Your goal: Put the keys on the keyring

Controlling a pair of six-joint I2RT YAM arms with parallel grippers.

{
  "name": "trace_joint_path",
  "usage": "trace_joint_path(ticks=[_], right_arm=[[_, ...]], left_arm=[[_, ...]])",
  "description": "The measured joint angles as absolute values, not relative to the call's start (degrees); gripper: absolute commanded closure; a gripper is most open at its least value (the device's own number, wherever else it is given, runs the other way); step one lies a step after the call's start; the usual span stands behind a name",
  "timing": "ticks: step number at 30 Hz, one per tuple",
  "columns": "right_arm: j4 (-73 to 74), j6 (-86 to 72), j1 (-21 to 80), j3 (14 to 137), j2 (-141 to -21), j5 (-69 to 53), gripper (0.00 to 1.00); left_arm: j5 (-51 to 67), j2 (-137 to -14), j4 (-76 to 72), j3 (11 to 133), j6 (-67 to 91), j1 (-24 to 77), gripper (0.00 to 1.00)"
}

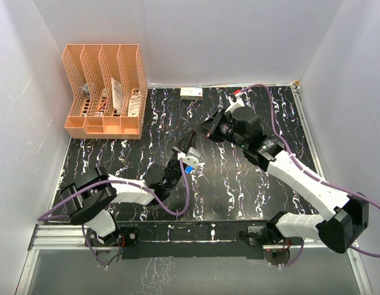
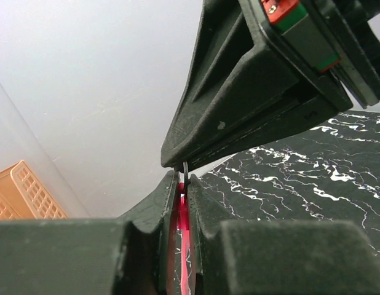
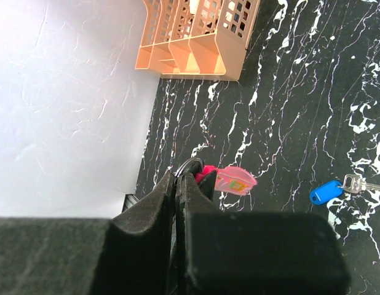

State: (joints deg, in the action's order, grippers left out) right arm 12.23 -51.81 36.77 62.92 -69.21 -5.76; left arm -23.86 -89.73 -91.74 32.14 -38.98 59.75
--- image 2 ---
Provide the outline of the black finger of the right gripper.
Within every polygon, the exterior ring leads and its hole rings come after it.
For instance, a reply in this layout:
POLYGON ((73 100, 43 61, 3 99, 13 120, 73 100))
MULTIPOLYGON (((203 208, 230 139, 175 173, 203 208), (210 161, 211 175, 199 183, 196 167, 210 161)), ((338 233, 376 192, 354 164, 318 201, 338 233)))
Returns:
POLYGON ((192 171, 227 155, 304 132, 352 107, 346 94, 202 92, 187 101, 174 168, 192 171))
POLYGON ((243 1, 204 1, 188 80, 162 145, 163 167, 199 168, 249 148, 246 128, 282 108, 299 77, 243 1))

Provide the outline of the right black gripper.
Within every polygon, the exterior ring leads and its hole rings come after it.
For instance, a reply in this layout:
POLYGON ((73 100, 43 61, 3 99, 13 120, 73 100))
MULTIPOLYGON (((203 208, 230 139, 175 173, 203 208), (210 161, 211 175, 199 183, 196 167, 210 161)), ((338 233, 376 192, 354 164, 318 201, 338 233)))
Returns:
POLYGON ((258 104, 345 111, 380 103, 380 42, 362 1, 242 1, 253 39, 241 76, 258 104))

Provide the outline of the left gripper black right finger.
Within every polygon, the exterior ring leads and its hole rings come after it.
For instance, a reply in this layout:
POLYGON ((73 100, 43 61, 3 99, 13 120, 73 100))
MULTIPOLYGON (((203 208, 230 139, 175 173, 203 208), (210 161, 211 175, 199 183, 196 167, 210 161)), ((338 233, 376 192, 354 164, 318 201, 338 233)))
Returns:
POLYGON ((380 263, 348 221, 246 221, 192 176, 194 294, 380 294, 380 263))

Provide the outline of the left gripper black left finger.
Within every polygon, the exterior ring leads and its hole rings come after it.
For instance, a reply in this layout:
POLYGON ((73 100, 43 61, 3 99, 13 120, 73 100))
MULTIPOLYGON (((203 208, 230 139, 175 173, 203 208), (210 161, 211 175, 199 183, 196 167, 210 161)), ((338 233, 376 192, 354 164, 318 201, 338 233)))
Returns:
POLYGON ((173 294, 178 183, 118 218, 0 222, 0 294, 173 294))

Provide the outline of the pink strap keyring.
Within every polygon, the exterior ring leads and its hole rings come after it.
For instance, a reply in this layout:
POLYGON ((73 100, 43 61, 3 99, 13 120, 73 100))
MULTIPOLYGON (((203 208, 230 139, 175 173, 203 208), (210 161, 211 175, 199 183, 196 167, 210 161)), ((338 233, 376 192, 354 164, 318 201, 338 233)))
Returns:
POLYGON ((175 194, 173 211, 175 216, 175 229, 180 235, 180 291, 181 294, 196 293, 196 278, 192 272, 194 243, 191 232, 191 215, 188 200, 188 187, 190 185, 189 165, 183 162, 183 180, 180 172, 176 171, 175 194))

